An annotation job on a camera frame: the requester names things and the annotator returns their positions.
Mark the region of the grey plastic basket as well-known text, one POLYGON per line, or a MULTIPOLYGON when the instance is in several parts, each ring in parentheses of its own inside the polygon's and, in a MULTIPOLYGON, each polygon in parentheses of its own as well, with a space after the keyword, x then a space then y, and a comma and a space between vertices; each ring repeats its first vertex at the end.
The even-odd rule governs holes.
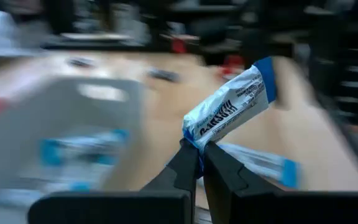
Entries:
POLYGON ((128 160, 141 143, 143 86, 134 80, 61 78, 0 111, 0 187, 35 162, 42 140, 113 129, 129 133, 128 160))

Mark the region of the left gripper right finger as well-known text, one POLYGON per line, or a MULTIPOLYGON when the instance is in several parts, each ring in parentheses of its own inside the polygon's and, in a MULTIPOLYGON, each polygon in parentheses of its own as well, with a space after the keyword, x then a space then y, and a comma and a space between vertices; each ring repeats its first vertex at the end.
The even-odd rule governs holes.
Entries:
POLYGON ((358 224, 358 192, 282 190, 213 142, 203 179, 213 224, 358 224))

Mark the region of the brown silver candy bar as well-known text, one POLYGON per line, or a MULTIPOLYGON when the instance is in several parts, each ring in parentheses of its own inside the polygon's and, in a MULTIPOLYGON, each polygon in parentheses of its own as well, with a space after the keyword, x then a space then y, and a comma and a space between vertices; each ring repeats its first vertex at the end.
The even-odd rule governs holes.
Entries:
POLYGON ((151 68, 148 74, 150 77, 165 80, 168 82, 178 83, 180 81, 179 74, 156 68, 151 68))
POLYGON ((67 63, 76 67, 83 67, 83 68, 94 67, 94 62, 88 58, 70 57, 67 59, 67 63))

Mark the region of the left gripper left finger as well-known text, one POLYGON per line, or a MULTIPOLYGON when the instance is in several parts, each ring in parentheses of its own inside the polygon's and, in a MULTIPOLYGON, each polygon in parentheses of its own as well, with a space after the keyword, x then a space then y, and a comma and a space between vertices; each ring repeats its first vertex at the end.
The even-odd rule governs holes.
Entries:
POLYGON ((186 139, 139 191, 55 192, 33 203, 28 224, 193 224, 199 152, 186 139))

